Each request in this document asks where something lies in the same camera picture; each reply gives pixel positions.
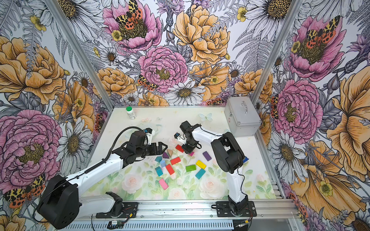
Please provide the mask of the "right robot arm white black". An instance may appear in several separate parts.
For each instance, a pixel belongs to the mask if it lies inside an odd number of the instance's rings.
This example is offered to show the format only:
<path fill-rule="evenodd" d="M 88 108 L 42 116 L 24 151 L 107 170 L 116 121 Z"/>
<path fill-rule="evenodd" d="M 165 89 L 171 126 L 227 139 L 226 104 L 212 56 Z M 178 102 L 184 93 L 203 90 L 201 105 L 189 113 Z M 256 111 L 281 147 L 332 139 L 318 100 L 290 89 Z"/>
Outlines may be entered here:
<path fill-rule="evenodd" d="M 241 174 L 245 155 L 231 132 L 224 134 L 209 131 L 200 124 L 190 125 L 188 121 L 180 125 L 183 136 L 174 137 L 182 143 L 182 149 L 190 154 L 201 148 L 203 143 L 212 147 L 218 166 L 226 173 L 228 186 L 228 207 L 235 217 L 253 213 L 249 207 L 248 195 L 242 191 L 245 177 Z"/>

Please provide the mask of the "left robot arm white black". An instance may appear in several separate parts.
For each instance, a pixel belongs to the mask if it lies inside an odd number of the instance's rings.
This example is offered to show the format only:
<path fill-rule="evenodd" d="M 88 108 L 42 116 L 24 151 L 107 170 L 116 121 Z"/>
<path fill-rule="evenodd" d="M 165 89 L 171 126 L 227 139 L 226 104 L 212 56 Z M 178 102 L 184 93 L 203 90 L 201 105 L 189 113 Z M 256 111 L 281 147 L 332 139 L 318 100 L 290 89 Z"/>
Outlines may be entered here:
<path fill-rule="evenodd" d="M 116 193 L 106 192 L 104 195 L 89 197 L 83 194 L 112 173 L 148 156 L 160 156 L 167 150 L 166 144 L 152 142 L 152 129 L 133 129 L 135 131 L 130 139 L 118 148 L 112 145 L 107 156 L 100 162 L 66 177 L 56 175 L 49 180 L 35 213 L 39 213 L 59 230 L 75 219 L 89 215 L 121 216 L 124 203 Z"/>

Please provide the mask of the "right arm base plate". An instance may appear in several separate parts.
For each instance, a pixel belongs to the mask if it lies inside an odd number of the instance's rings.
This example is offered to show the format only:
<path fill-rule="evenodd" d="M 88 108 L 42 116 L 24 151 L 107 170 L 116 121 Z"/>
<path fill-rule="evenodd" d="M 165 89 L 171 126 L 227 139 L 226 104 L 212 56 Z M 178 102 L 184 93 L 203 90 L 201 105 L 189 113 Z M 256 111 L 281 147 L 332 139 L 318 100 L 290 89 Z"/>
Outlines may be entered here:
<path fill-rule="evenodd" d="M 216 210 L 217 216 L 221 218 L 254 218 L 257 216 L 253 201 L 239 202 L 236 204 L 229 201 L 216 201 L 211 207 Z"/>

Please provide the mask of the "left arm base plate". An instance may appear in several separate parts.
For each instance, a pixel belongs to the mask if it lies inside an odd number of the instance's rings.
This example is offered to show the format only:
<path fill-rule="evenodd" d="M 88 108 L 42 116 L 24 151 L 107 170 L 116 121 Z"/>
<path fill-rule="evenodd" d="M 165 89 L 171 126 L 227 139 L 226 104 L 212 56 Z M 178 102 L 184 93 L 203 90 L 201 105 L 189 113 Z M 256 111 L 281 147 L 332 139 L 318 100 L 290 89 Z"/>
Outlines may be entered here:
<path fill-rule="evenodd" d="M 114 207 L 107 213 L 97 213 L 96 218 L 136 218 L 138 211 L 137 202 L 122 202 L 114 205 Z"/>

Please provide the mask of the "green block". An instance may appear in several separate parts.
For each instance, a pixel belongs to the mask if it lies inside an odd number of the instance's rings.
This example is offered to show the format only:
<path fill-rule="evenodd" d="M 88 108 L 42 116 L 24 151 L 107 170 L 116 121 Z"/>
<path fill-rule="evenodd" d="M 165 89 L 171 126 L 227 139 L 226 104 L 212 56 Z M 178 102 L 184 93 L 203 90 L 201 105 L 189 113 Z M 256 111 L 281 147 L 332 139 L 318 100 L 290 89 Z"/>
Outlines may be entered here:
<path fill-rule="evenodd" d="M 192 171 L 195 171 L 197 170 L 197 166 L 196 165 L 188 165 L 186 166 L 186 172 L 192 172 Z"/>

